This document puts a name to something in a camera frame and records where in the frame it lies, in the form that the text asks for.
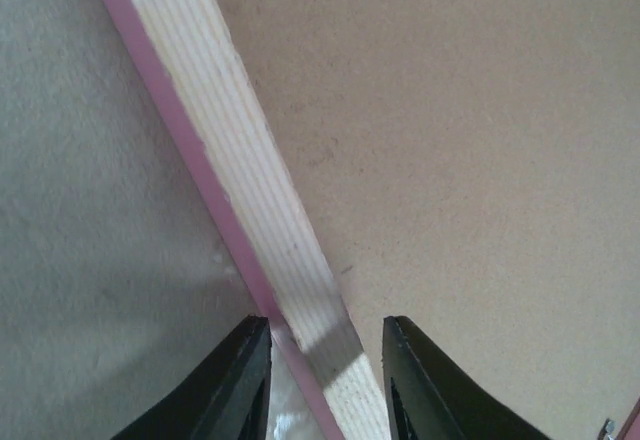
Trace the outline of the pink picture frame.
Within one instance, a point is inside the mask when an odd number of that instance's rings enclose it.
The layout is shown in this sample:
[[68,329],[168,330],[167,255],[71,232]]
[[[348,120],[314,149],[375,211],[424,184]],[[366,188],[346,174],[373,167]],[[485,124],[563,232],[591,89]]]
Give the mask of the pink picture frame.
[[386,439],[384,395],[216,0],[103,0],[322,433]]

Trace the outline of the brown backing board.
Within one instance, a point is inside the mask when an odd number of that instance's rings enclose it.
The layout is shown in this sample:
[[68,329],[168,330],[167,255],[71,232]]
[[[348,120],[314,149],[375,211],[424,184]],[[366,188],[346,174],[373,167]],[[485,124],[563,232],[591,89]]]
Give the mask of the brown backing board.
[[639,0],[217,0],[364,349],[555,439],[639,397]]

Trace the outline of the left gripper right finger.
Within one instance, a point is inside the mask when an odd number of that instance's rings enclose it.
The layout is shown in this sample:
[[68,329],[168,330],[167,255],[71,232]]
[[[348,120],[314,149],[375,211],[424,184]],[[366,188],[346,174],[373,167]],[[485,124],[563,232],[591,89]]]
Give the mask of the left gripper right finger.
[[393,439],[545,439],[481,388],[410,318],[383,322],[384,390]]

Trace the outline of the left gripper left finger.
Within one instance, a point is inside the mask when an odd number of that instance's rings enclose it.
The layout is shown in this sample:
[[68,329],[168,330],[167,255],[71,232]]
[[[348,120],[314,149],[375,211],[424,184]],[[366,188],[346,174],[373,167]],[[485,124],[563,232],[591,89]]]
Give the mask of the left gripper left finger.
[[247,316],[174,390],[115,437],[265,439],[271,350],[268,319]]

